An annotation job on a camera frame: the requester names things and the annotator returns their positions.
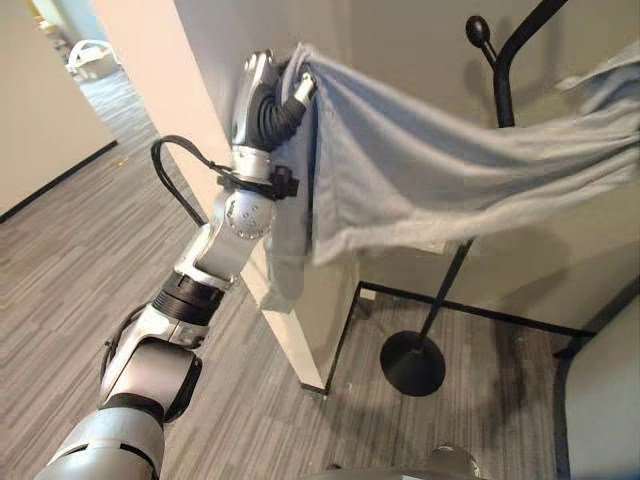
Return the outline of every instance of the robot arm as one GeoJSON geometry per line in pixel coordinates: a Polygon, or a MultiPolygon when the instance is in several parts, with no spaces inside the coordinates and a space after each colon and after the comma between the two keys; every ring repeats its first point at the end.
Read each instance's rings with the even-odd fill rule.
{"type": "Polygon", "coordinates": [[[272,168],[269,153],[295,133],[315,82],[305,72],[294,96],[280,105],[277,80],[270,52],[256,52],[245,63],[232,124],[232,172],[223,178],[214,215],[117,342],[98,410],[76,425],[38,479],[159,477],[163,426],[188,407],[202,369],[193,350],[269,230],[274,202],[297,191],[291,171],[272,168]]]}

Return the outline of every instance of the gray carpet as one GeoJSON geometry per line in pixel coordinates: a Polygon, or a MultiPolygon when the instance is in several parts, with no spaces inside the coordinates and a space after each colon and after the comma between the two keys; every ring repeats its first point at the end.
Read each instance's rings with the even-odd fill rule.
{"type": "MultiPolygon", "coordinates": [[[[120,145],[0,227],[6,478],[33,477],[95,407],[103,341],[157,290],[194,232],[155,178],[148,147],[156,132],[124,74],[84,90],[120,145]]],[[[427,308],[382,294],[361,300],[322,397],[300,389],[238,283],[199,350],[204,370],[191,407],[167,428],[162,477],[417,467],[453,442],[486,478],[554,478],[557,336],[444,310],[431,337],[447,359],[445,384],[409,398],[386,382],[378,355],[388,335],[418,329],[427,308]]]]}

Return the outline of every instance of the coat rack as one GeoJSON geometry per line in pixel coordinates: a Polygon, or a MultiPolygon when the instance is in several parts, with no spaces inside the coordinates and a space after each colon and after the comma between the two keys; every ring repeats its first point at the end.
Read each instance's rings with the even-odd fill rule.
{"type": "MultiPolygon", "coordinates": [[[[496,116],[500,128],[513,127],[513,104],[509,70],[514,57],[522,46],[553,17],[568,0],[542,0],[524,19],[496,54],[491,45],[491,31],[480,16],[469,17],[466,23],[467,38],[482,50],[493,70],[493,95],[496,116]]],[[[474,239],[460,245],[451,260],[447,273],[429,309],[420,332],[402,331],[390,336],[380,352],[380,364],[387,380],[405,395],[422,397],[434,393],[444,382],[446,365],[442,351],[427,337],[449,289],[453,285],[474,239]]]]}

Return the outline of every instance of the white wall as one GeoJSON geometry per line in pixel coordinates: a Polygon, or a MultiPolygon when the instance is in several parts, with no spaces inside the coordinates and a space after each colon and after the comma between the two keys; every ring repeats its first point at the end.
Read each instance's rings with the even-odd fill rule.
{"type": "MultiPolygon", "coordinates": [[[[640,265],[640,182],[479,238],[448,299],[582,328],[640,265]]],[[[451,260],[411,249],[361,257],[361,278],[434,296],[451,260]]]]}
{"type": "Polygon", "coordinates": [[[639,399],[640,300],[636,296],[569,368],[565,406],[574,478],[640,473],[639,399]]]}
{"type": "Polygon", "coordinates": [[[0,2],[5,212],[113,140],[24,2],[0,2]]]}
{"type": "MultiPolygon", "coordinates": [[[[353,65],[390,85],[478,124],[495,126],[491,72],[465,35],[482,15],[499,50],[538,0],[351,0],[353,65]]],[[[554,92],[567,75],[585,72],[638,37],[637,0],[568,2],[518,53],[511,69],[516,124],[569,111],[554,92]]]]}
{"type": "Polygon", "coordinates": [[[307,266],[295,313],[320,377],[326,381],[360,277],[353,259],[321,268],[307,266]]]}
{"type": "Polygon", "coordinates": [[[253,51],[271,48],[277,58],[284,58],[304,41],[349,61],[349,15],[339,0],[175,0],[175,4],[227,136],[241,73],[238,65],[253,51]]]}

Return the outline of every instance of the fabric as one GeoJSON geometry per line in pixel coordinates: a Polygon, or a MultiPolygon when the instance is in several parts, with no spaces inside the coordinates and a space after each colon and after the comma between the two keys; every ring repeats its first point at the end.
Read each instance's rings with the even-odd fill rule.
{"type": "Polygon", "coordinates": [[[300,178],[277,203],[266,243],[271,291],[289,311],[306,256],[324,264],[368,247],[461,240],[524,225],[640,174],[640,42],[582,79],[580,115],[526,128],[480,128],[367,78],[308,45],[294,52],[282,98],[308,64],[318,84],[298,133],[272,155],[300,178]]]}

